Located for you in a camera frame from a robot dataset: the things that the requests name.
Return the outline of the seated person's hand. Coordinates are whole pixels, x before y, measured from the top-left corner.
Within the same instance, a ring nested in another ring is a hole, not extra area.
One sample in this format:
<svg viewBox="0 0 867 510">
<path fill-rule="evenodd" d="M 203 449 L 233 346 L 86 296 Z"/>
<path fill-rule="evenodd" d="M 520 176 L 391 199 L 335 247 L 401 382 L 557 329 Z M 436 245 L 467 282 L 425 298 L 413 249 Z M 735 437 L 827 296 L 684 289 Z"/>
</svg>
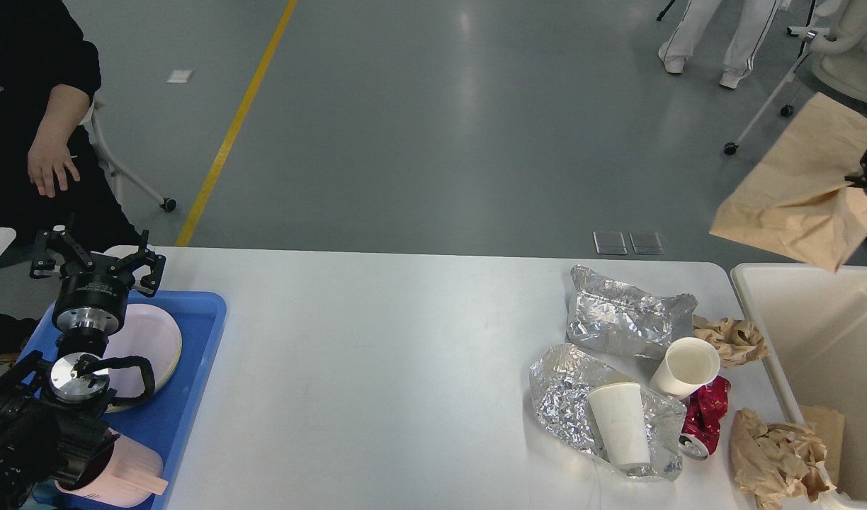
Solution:
<svg viewBox="0 0 867 510">
<path fill-rule="evenodd" d="M 38 193 L 48 199 L 69 184 L 79 183 L 80 171 L 67 147 L 67 139 L 56 135 L 36 135 L 28 153 L 28 176 Z"/>
</svg>

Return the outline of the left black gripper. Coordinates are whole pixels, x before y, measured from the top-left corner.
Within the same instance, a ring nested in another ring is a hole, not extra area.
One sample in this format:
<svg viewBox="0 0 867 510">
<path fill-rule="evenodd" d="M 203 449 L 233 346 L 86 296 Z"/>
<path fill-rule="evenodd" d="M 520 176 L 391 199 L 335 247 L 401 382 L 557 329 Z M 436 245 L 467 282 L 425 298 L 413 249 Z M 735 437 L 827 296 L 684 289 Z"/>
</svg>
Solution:
<svg viewBox="0 0 867 510">
<path fill-rule="evenodd" d="M 116 259 L 107 272 L 87 271 L 87 250 L 74 238 L 74 213 L 64 224 L 39 230 L 30 261 L 29 277 L 42 280 L 61 278 L 61 288 L 52 311 L 52 325 L 61 332 L 75 327 L 91 327 L 106 335 L 119 332 L 125 325 L 128 296 L 136 290 L 143 296 L 155 296 L 166 265 L 164 255 L 149 248 L 149 230 L 140 235 L 137 251 Z M 135 271 L 150 272 L 137 278 Z"/>
</svg>

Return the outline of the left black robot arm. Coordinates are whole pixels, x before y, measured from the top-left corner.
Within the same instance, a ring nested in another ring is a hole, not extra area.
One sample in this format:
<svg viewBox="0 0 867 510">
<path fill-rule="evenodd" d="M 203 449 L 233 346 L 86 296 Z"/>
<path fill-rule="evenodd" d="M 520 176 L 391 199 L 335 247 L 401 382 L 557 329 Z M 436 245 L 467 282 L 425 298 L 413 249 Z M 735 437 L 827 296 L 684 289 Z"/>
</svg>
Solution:
<svg viewBox="0 0 867 510">
<path fill-rule="evenodd" d="M 36 235 L 30 277 L 57 276 L 52 310 L 57 355 L 31 351 L 0 375 L 0 509 L 22 506 L 35 485 L 76 484 L 114 446 L 103 414 L 132 406 L 155 391 L 144 356 L 104 356 L 108 339 L 125 326 L 130 291 L 155 295 L 165 258 L 148 246 L 149 232 L 123 258 L 87 251 L 69 226 Z"/>
</svg>

